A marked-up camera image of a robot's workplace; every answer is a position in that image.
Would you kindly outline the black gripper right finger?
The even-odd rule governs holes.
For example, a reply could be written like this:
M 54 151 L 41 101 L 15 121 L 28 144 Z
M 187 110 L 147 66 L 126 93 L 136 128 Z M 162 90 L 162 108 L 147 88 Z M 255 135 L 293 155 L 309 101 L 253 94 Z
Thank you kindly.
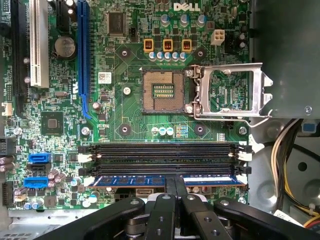
M 318 240 L 320 235 L 312 230 L 261 211 L 252 206 L 222 197 L 213 209 L 194 194 L 188 194 L 184 179 L 176 177 L 176 192 L 185 209 L 187 224 L 202 240 L 240 240 L 232 236 L 219 217 L 245 230 L 254 240 Z

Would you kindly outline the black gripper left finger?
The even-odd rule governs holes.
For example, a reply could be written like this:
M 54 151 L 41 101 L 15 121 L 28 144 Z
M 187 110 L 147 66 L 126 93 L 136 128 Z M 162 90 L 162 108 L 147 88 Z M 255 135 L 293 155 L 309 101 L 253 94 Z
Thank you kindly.
M 166 177 L 164 193 L 147 202 L 129 197 L 38 236 L 39 240 L 172 240 L 177 189 Z

